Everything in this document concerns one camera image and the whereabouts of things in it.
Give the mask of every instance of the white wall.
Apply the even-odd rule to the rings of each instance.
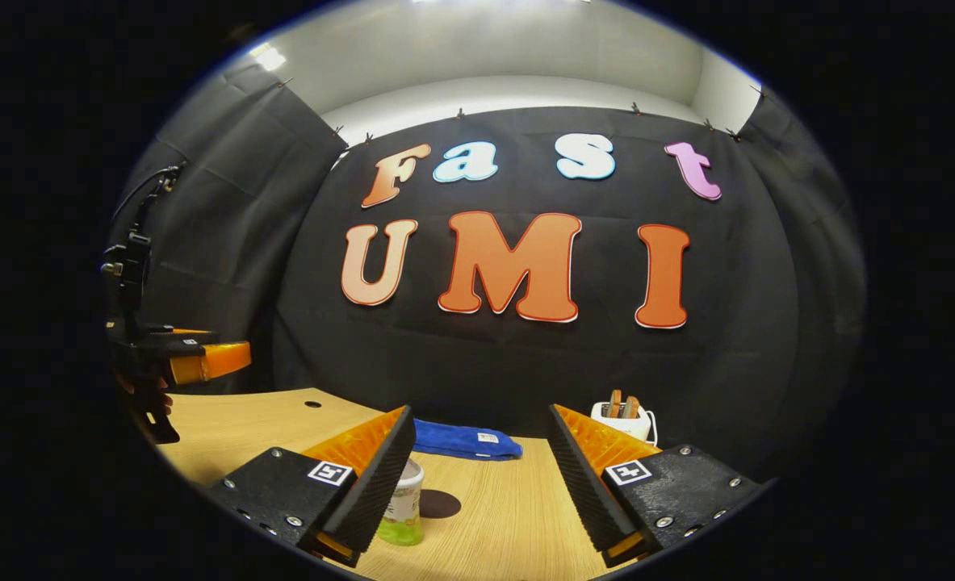
[[[757,107],[760,93],[754,88],[760,90],[759,81],[723,56],[703,48],[699,86],[692,99],[692,111],[699,118],[709,119],[710,125],[722,132],[727,127],[738,133]]]
[[[320,115],[454,78],[583,78],[689,104],[702,45],[609,0],[354,0],[281,30],[280,73]]]
[[[579,78],[519,76],[430,82],[338,107],[321,117],[330,127],[344,125],[341,138],[353,146],[366,140],[367,132],[384,136],[455,117],[460,107],[464,114],[521,107],[607,107],[631,111],[632,102],[638,103],[643,113],[702,122],[687,104],[642,91]]]

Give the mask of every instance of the blue towel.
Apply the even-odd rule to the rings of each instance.
[[[524,455],[521,445],[500,431],[413,420],[416,424],[413,449],[416,452],[471,460],[510,460]]]

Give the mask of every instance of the hand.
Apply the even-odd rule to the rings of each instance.
[[[135,387],[129,382],[129,379],[126,379],[120,373],[115,373],[115,379],[118,380],[119,385],[122,386],[122,389],[126,390],[126,393],[131,394],[135,390]],[[164,378],[157,378],[157,389],[164,390],[167,389],[168,383],[165,382]],[[165,415],[172,415],[172,398],[167,394],[163,394],[165,397]]]

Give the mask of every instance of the label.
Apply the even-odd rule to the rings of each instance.
[[[341,486],[341,482],[348,478],[348,474],[351,474],[350,466],[341,466],[341,464],[323,461],[316,464],[311,472],[308,472],[308,477],[318,479],[319,482],[326,482],[326,484]]]
[[[607,467],[606,472],[610,475],[610,478],[614,479],[614,482],[616,482],[618,486],[631,484],[640,479],[650,478],[653,475],[639,460],[632,460],[623,464],[617,464],[616,466]]]
[[[419,486],[397,489],[384,511],[384,518],[395,522],[415,519],[419,515],[419,491]]]

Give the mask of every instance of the blue letter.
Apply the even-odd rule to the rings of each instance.
[[[614,172],[617,163],[609,152],[614,144],[604,136],[590,133],[568,133],[555,141],[555,151],[569,159],[561,159],[555,168],[568,179],[601,180]]]
[[[499,166],[492,163],[495,146],[488,142],[460,144],[446,151],[445,159],[448,161],[434,169],[434,179],[441,183],[457,182],[463,178],[473,182],[487,180],[499,170]]]

